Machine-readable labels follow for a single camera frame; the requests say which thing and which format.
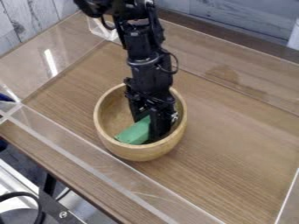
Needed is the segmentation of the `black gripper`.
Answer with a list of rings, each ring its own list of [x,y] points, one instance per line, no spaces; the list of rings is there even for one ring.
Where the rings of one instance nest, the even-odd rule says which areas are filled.
[[[150,60],[127,60],[133,76],[125,79],[126,97],[134,121],[139,122],[150,110],[150,142],[159,141],[178,120],[171,94],[174,84],[173,62],[170,56]]]

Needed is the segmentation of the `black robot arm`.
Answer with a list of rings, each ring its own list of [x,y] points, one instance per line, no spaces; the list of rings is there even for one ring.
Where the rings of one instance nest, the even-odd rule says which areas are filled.
[[[175,56],[163,49],[162,27],[155,0],[74,0],[83,13],[103,19],[109,14],[127,51],[127,64],[133,75],[125,78],[126,98],[137,123],[147,121],[146,141],[161,140],[171,131],[178,112],[171,94]]]

